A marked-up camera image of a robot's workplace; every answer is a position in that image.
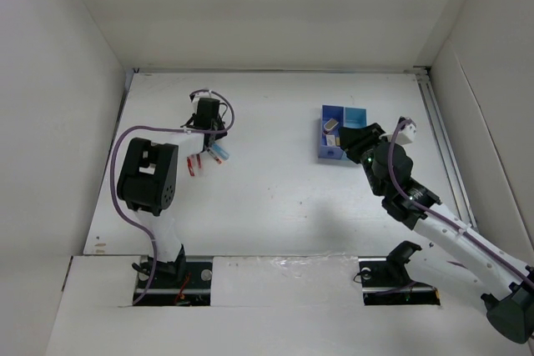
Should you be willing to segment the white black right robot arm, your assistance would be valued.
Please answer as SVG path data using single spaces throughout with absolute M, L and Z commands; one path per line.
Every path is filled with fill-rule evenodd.
M 377 123 L 339 130 L 341 149 L 362 166 L 383 209 L 429 242 L 405 241 L 391 251 L 388 279 L 448 292 L 484 314 L 505 338 L 527 343 L 533 335 L 533 267 L 483 238 L 412 178 L 413 161 L 404 146 L 415 135 L 409 118 L 400 118 L 391 134 Z

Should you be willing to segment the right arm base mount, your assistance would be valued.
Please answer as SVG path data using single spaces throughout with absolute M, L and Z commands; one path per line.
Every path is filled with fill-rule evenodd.
M 439 294 L 426 283 L 413 281 L 406 266 L 422 247 L 404 241 L 386 256 L 358 257 L 353 282 L 361 286 L 365 306 L 440 306 Z

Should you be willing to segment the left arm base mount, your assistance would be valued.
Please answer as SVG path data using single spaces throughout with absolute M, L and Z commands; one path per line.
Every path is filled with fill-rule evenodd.
M 153 259 L 133 263 L 137 274 L 133 306 L 205 307 L 210 305 L 213 277 L 212 257 L 190 257 L 181 248 L 173 262 L 158 261 L 149 283 Z

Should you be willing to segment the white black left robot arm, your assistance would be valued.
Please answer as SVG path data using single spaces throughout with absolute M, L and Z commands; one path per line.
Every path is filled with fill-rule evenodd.
M 201 168 L 201 153 L 212 153 L 234 124 L 234 110 L 222 96 L 190 96 L 191 117 L 177 128 L 133 126 L 113 147 L 109 186 L 117 215 L 149 238 L 151 259 L 159 262 L 157 276 L 168 286 L 185 279 L 177 260 L 182 248 L 174 221 L 164 212 L 178 193 L 180 165 L 191 176 Z

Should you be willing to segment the white staples box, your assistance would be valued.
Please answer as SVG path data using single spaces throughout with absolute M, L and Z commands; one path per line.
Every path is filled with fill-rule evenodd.
M 333 147 L 336 145 L 336 138 L 334 135 L 326 135 L 326 144 L 330 147 Z

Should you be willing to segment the pink eraser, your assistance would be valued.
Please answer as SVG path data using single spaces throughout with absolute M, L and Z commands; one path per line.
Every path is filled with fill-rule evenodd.
M 339 121 L 334 119 L 334 118 L 330 118 L 328 121 L 326 121 L 324 124 L 323 124 L 323 130 L 327 133 L 333 131 L 334 129 L 336 129 L 339 125 Z

